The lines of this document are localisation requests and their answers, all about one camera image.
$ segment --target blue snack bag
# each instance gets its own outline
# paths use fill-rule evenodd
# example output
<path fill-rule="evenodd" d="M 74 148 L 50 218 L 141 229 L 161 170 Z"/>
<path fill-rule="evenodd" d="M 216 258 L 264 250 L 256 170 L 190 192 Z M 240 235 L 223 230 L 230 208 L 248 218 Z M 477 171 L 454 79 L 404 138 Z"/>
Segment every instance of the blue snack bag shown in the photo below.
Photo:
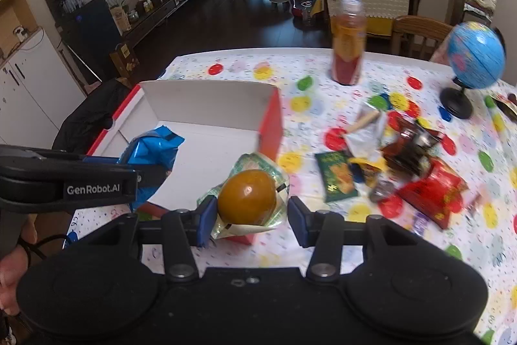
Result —
<path fill-rule="evenodd" d="M 166 126 L 145 132 L 134 138 L 118 159 L 119 164 L 158 164 L 164 166 L 168 172 L 172 170 L 178 146 L 184 139 L 176 135 Z M 146 202 L 160 186 L 138 188 L 136 200 L 129 206 L 136 210 Z"/>

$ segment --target dark wooden floor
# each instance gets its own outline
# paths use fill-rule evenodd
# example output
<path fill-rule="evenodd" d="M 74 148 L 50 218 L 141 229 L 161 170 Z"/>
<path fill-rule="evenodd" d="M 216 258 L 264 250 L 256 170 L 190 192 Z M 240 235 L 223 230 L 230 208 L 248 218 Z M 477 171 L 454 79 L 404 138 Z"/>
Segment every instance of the dark wooden floor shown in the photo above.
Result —
<path fill-rule="evenodd" d="M 388 44 L 369 39 L 368 50 L 388 52 Z M 141 66 L 131 79 L 156 79 L 175 57 L 200 51 L 331 46 L 322 20 L 304 27 L 269 0 L 190 0 L 135 47 Z"/>

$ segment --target white cabinet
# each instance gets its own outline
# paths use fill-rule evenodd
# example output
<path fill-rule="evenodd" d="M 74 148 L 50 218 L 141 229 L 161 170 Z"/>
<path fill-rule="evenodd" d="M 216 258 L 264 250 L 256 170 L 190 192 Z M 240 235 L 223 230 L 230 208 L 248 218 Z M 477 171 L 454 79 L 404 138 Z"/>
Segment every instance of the white cabinet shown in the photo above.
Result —
<path fill-rule="evenodd" d="M 10 145 L 51 148 L 58 128 L 15 75 L 11 60 L 0 70 L 0 137 Z"/>
<path fill-rule="evenodd" d="M 9 63 L 17 80 L 58 128 L 85 98 L 42 29 Z"/>

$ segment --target brown egg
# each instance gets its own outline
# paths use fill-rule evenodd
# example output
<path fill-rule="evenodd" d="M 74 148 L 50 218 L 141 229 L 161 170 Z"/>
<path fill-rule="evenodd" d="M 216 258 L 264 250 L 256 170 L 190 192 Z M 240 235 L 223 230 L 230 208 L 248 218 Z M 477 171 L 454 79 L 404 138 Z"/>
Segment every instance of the brown egg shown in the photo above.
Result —
<path fill-rule="evenodd" d="M 217 210 L 228 224 L 262 225 L 275 210 L 275 181 L 262 170 L 245 170 L 229 178 L 217 198 Z"/>

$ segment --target cabinet handle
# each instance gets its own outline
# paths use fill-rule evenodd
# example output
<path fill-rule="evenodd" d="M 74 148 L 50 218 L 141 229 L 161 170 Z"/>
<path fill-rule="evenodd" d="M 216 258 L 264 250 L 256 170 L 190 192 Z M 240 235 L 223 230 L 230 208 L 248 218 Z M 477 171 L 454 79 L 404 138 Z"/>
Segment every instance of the cabinet handle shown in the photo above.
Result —
<path fill-rule="evenodd" d="M 9 73 L 11 74 L 12 79 L 15 80 L 16 85 L 20 86 L 20 83 L 16 80 L 15 76 L 12 74 L 11 69 L 9 69 Z"/>
<path fill-rule="evenodd" d="M 18 64 L 15 63 L 15 66 L 16 66 L 16 69 L 18 69 L 18 72 L 20 72 L 20 75 L 22 76 L 23 79 L 25 79 L 25 75 L 23 74 L 23 72 L 20 70 L 20 68 L 18 68 Z"/>

